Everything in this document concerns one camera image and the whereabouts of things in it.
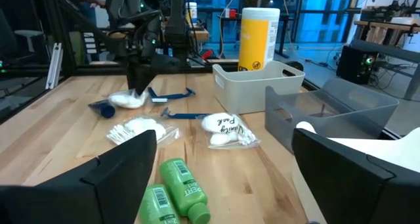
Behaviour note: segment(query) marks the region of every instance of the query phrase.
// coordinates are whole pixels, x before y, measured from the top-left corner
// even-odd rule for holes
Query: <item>green bottle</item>
[[[180,223],[174,206],[167,195],[165,186],[150,185],[144,191],[140,205],[141,224],[178,224]]]
[[[210,221],[207,195],[197,184],[181,158],[170,159],[159,167],[175,206],[181,216],[188,216],[192,224],[206,224]]]

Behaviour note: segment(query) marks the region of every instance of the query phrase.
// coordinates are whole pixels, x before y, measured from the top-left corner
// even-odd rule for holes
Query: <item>gray plastic bin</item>
[[[292,133],[299,122],[311,123],[325,137],[376,139],[398,103],[338,78],[307,93],[279,95],[267,87],[265,128],[292,153]]]
[[[214,64],[213,75],[216,98],[231,114],[262,112],[266,86],[280,95],[298,93],[305,77],[302,71],[278,61],[268,62],[262,70],[242,72],[225,72]]]

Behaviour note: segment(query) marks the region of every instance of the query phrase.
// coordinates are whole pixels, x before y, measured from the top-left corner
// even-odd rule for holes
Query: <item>black box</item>
[[[344,46],[337,67],[337,76],[357,84],[368,84],[378,52]]]

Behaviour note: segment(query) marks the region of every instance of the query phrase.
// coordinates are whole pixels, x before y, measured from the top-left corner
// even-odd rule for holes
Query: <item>plastic bag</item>
[[[108,100],[120,107],[136,109],[143,106],[148,97],[149,93],[147,91],[138,96],[135,89],[130,89],[113,93],[108,97]]]
[[[158,146],[168,145],[180,137],[179,128],[165,125],[148,116],[138,116],[119,123],[111,128],[106,137],[120,145],[149,129],[156,132]]]
[[[204,116],[201,127],[207,131],[207,144],[215,149],[241,149],[259,146],[260,141],[235,114],[225,112]]]

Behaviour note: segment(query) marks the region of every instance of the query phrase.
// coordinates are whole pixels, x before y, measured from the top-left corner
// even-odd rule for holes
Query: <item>butcher block tabletop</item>
[[[148,101],[134,110],[120,108],[106,120],[87,105],[126,90],[125,76],[67,79],[0,125],[0,184],[36,185],[60,175],[115,147],[106,138],[112,126],[140,115],[159,117],[166,106],[173,113],[224,112],[213,93],[212,74],[161,75],[152,87],[158,95],[183,93],[186,87],[196,95],[168,104]],[[160,164],[183,158],[209,197],[211,223],[306,223],[291,180],[292,155],[264,128],[264,112],[241,117],[260,146],[212,150],[199,121],[164,119],[182,136],[158,148],[149,184],[163,182]]]

